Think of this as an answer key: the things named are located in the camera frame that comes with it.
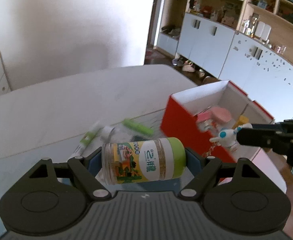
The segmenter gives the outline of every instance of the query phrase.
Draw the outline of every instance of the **blue toy eye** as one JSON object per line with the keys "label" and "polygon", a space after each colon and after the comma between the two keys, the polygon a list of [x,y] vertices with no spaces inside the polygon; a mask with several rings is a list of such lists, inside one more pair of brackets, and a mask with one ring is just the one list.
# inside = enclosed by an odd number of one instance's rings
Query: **blue toy eye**
{"label": "blue toy eye", "polygon": [[221,137],[221,138],[224,138],[225,136],[226,136],[226,132],[221,132],[221,133],[220,133],[220,137]]}

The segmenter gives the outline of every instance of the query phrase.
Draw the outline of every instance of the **dark floor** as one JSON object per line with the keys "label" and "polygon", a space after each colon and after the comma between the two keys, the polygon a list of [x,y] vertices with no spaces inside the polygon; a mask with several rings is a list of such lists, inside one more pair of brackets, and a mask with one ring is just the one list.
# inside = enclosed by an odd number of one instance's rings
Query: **dark floor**
{"label": "dark floor", "polygon": [[[155,51],[151,48],[147,50],[145,62],[144,64],[166,64],[169,66],[172,66],[174,69],[182,73],[184,76],[188,77],[191,81],[194,83],[201,85],[202,81],[198,77],[198,73],[189,73],[189,72],[183,72],[182,67],[177,67],[172,65],[172,59],[169,57],[166,57],[162,55],[160,52]],[[283,156],[277,155],[273,152],[268,153],[269,157],[275,164],[275,166],[280,171],[282,177],[284,178],[286,184],[287,184],[287,192],[286,195],[290,199],[291,202],[291,213],[288,218],[288,221],[284,227],[284,232],[289,235],[293,239],[293,175],[291,173],[291,169],[286,163],[286,160],[283,158]]]}

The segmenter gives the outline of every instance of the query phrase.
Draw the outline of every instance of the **silver screw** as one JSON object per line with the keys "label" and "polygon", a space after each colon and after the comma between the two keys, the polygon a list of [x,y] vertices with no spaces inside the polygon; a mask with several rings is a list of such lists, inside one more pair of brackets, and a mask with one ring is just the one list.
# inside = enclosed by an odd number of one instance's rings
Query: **silver screw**
{"label": "silver screw", "polygon": [[181,195],[183,197],[194,197],[196,195],[196,191],[191,188],[186,188],[186,189],[181,190]]}
{"label": "silver screw", "polygon": [[94,197],[106,197],[109,194],[109,192],[105,189],[96,189],[93,191]]}

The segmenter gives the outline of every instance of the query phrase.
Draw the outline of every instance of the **red box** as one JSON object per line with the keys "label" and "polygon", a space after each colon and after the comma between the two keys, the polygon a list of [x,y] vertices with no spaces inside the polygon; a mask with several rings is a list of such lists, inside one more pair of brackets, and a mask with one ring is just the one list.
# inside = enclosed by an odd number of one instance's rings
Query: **red box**
{"label": "red box", "polygon": [[[273,116],[257,102],[251,101],[243,90],[232,82],[220,81],[172,94],[160,128],[166,136],[180,139],[184,147],[203,155],[212,146],[209,141],[212,134],[198,129],[195,115],[209,106],[220,106],[230,111],[233,119],[225,125],[227,129],[232,128],[241,114],[248,117],[251,123],[274,122]],[[222,146],[216,146],[211,155],[223,162],[236,162],[240,157],[252,160],[259,150],[259,147],[240,146],[230,153]]]}

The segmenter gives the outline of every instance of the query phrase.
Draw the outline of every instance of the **green jar lid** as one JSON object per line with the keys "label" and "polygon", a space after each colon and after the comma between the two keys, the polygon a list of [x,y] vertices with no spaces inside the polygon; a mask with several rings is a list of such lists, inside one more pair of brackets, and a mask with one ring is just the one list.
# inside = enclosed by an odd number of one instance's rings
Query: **green jar lid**
{"label": "green jar lid", "polygon": [[172,179],[176,179],[182,176],[186,167],[186,155],[183,144],[178,138],[168,138],[173,151],[174,157],[174,173]]}

